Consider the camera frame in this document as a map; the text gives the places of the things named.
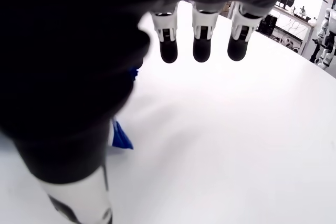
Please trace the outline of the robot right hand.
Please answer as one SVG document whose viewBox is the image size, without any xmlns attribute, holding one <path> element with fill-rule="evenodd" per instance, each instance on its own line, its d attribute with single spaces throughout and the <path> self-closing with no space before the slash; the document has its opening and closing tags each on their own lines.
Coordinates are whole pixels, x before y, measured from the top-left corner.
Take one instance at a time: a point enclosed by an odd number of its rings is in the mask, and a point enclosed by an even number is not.
<svg viewBox="0 0 336 224">
<path fill-rule="evenodd" d="M 138 24 L 151 14 L 161 57 L 174 62 L 180 1 L 1 0 L 1 132 L 73 223 L 112 223 L 106 150 L 150 46 Z M 185 1 L 193 56 L 205 62 L 227 1 L 236 2 L 227 53 L 240 61 L 277 0 Z"/>
</svg>

